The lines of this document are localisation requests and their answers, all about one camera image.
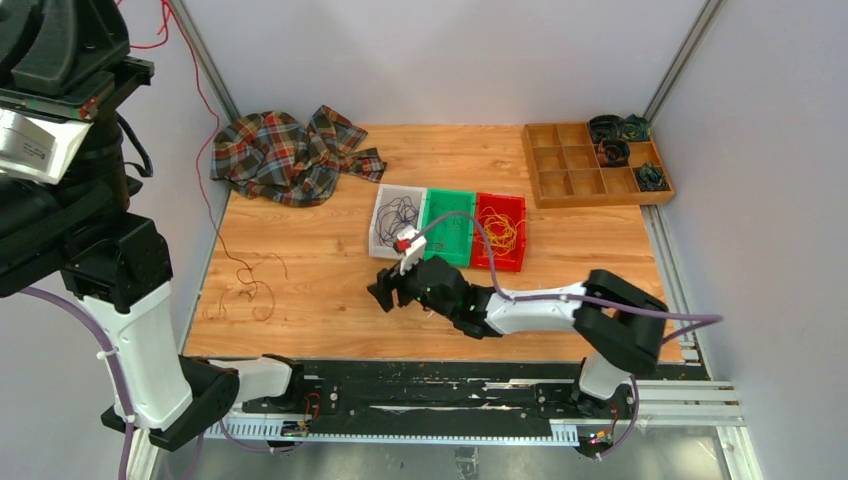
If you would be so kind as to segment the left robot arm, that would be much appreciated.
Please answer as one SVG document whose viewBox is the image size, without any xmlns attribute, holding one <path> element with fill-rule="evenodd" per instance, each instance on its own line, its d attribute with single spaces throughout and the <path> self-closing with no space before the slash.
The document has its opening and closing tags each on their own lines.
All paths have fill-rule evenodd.
<svg viewBox="0 0 848 480">
<path fill-rule="evenodd" d="M 281 356 L 177 349 L 167 242 L 130 210 L 153 164 L 144 148 L 125 159 L 138 137 L 119 111 L 153 75 L 113 1 L 1 5 L 1 294 L 36 295 L 59 274 L 112 378 L 103 424 L 174 451 L 246 401 L 296 412 L 307 389 L 302 366 Z"/>
</svg>

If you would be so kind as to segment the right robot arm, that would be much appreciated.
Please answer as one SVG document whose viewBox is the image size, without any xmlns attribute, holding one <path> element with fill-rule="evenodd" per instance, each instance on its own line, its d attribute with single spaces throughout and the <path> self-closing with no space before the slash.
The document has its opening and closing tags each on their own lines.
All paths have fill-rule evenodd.
<svg viewBox="0 0 848 480">
<path fill-rule="evenodd" d="M 582 363 L 571 400 L 587 417 L 608 408 L 622 382 L 656 371 L 668 312 L 661 300 L 607 270 L 564 287 L 507 290 L 473 284 L 437 257 L 382 269 L 367 291 L 385 312 L 417 302 L 475 339 L 579 334 L 594 351 Z"/>
</svg>

